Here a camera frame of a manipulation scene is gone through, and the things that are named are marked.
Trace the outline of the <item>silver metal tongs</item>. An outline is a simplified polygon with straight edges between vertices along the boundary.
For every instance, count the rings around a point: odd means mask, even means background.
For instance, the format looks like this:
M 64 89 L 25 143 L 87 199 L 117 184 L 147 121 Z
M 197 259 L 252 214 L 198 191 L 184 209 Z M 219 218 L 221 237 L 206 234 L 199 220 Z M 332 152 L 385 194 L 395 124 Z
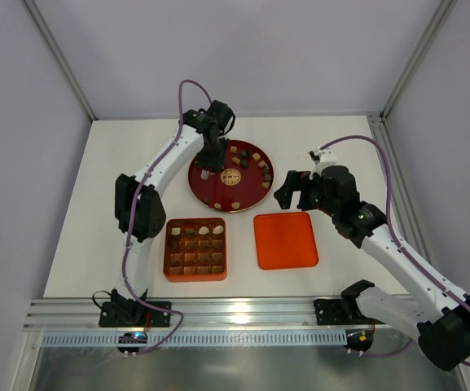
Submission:
M 210 172 L 206 169 L 201 170 L 200 178 L 206 180 L 209 178 Z

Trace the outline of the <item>orange box lid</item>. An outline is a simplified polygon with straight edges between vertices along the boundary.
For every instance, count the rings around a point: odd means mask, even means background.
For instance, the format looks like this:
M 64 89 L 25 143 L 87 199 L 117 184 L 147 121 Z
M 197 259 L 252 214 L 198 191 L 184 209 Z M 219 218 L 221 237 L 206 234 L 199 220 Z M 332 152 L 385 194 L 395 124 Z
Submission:
M 319 257 L 310 215 L 268 213 L 253 219 L 257 263 L 262 270 L 310 268 Z

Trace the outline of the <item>white oval chocolate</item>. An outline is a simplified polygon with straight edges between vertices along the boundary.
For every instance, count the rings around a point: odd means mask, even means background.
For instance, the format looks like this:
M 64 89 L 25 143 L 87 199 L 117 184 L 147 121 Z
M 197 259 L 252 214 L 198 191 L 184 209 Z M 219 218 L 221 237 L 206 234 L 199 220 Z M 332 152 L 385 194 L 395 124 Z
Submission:
M 224 231 L 224 229 L 223 229 L 222 226 L 216 226 L 216 227 L 213 229 L 213 233 L 214 233 L 215 235 L 220 235 L 223 231 Z

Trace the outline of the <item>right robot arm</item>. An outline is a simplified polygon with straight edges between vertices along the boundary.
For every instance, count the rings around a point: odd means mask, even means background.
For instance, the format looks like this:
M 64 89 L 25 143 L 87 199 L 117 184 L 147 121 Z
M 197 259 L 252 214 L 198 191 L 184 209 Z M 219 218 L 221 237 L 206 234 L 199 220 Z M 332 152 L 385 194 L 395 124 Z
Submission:
M 470 357 L 470 294 L 397 236 L 380 209 L 361 200 L 349 170 L 342 165 L 329 166 L 321 173 L 290 170 L 274 193 L 281 209 L 290 208 L 294 192 L 300 194 L 300 210 L 328 215 L 341 236 L 378 261 L 413 299 L 405 302 L 361 280 L 341 293 L 351 316 L 378 320 L 399 330 L 443 371 L 464 364 Z

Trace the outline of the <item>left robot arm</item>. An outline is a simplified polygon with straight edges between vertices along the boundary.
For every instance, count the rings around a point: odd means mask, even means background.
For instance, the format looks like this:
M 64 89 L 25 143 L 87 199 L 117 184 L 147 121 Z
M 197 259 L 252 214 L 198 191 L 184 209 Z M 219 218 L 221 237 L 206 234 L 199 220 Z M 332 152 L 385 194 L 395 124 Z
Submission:
M 207 109 L 181 115 L 178 128 L 162 150 L 136 174 L 120 175 L 115 184 L 114 215 L 125 234 L 121 281 L 112 291 L 111 304 L 133 318 L 143 307 L 147 292 L 143 281 L 153 240 L 165 226 L 162 196 L 181 168 L 193 160 L 204 172 L 222 171 L 228 140 L 225 134 L 235 114 L 214 100 Z

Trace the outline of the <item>orange chocolate box tray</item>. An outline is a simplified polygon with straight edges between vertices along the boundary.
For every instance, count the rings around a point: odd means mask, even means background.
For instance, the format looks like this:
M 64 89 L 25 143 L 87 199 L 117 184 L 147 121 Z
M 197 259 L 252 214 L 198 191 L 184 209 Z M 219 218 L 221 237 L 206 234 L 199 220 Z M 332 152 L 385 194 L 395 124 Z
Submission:
M 202 226 L 209 228 L 200 235 Z M 213 229 L 224 231 L 215 235 Z M 173 228 L 179 235 L 171 235 Z M 194 235 L 186 235 L 187 228 L 195 228 Z M 166 223 L 163 272 L 172 283 L 217 282 L 227 276 L 226 223 L 219 217 L 172 219 Z

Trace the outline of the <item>red round plate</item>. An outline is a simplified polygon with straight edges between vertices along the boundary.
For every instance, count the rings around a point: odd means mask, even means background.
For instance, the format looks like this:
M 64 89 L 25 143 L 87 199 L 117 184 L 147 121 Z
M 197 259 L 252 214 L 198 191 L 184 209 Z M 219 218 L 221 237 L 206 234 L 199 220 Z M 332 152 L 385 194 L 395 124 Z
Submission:
M 231 153 L 230 147 L 236 146 L 237 152 Z M 237 213 L 261 203 L 269 194 L 274 181 L 274 168 L 261 148 L 246 141 L 231 140 L 227 144 L 223 169 L 210 173 L 209 178 L 200 178 L 202 168 L 191 162 L 187 180 L 191 193 L 210 209 L 224 213 Z M 203 198 L 210 198 L 206 204 Z M 232 204 L 239 202 L 239 209 Z M 215 209 L 219 203 L 222 208 Z

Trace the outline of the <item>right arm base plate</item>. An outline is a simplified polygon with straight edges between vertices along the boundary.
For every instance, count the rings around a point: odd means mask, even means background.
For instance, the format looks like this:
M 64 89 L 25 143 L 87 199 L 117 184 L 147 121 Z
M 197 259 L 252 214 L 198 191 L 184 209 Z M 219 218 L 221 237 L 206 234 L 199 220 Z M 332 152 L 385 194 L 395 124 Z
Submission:
M 314 312 L 319 326 L 367 324 L 356 304 L 346 299 L 316 299 Z

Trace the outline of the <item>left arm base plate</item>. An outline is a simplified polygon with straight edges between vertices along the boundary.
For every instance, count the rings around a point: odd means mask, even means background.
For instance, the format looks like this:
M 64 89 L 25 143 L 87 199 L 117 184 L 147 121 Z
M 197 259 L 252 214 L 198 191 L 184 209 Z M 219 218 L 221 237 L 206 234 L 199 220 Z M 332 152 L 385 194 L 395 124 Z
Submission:
M 99 316 L 100 327 L 169 327 L 170 301 L 149 301 L 150 305 L 160 307 L 162 311 L 148 309 L 138 302 L 126 304 L 106 301 Z

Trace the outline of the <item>aluminium front rail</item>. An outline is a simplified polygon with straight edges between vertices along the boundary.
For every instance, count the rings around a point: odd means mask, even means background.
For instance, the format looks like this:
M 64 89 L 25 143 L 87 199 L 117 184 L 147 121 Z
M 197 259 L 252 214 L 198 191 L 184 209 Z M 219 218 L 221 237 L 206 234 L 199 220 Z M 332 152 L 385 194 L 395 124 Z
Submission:
M 319 311 L 315 297 L 170 298 L 184 314 L 182 327 L 311 327 Z M 89 298 L 34 300 L 24 330 L 85 330 L 98 326 L 100 310 Z

